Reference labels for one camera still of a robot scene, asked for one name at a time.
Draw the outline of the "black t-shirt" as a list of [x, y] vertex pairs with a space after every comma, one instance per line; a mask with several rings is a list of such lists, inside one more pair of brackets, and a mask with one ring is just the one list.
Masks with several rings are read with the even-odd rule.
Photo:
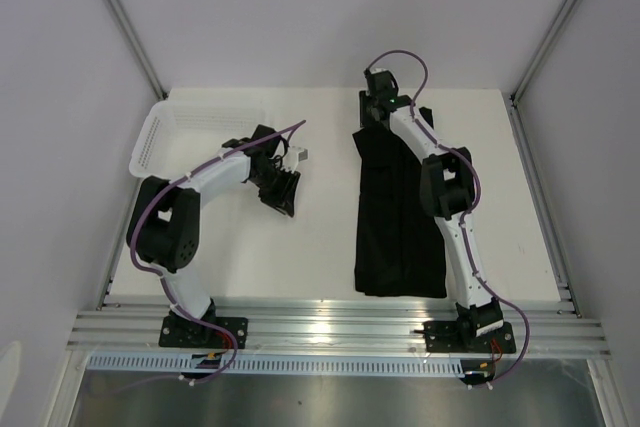
[[419, 200], [421, 163], [408, 146], [365, 113], [353, 141], [361, 159], [355, 290], [367, 296], [443, 299], [444, 240]]

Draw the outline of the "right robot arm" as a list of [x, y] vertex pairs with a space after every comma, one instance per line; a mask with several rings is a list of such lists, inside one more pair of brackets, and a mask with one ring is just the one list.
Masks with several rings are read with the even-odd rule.
[[479, 350], [504, 326], [504, 316], [496, 295], [483, 284], [473, 221], [480, 190], [470, 152], [443, 143], [432, 110], [400, 94], [391, 71], [368, 68], [364, 77], [361, 119], [391, 132], [420, 162], [419, 201], [440, 230], [456, 282], [456, 336], [464, 348]]

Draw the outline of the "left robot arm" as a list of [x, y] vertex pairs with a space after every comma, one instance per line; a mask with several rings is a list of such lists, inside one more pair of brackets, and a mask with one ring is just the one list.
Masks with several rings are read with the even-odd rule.
[[258, 125], [250, 137], [231, 139], [202, 164], [168, 180], [146, 177], [139, 189], [126, 234], [134, 267], [155, 275], [170, 310], [184, 319], [182, 335], [197, 347], [216, 337], [208, 316], [215, 304], [191, 269], [200, 242], [201, 211], [236, 186], [251, 183], [267, 207], [292, 218], [307, 151], [291, 144], [302, 121], [281, 131]]

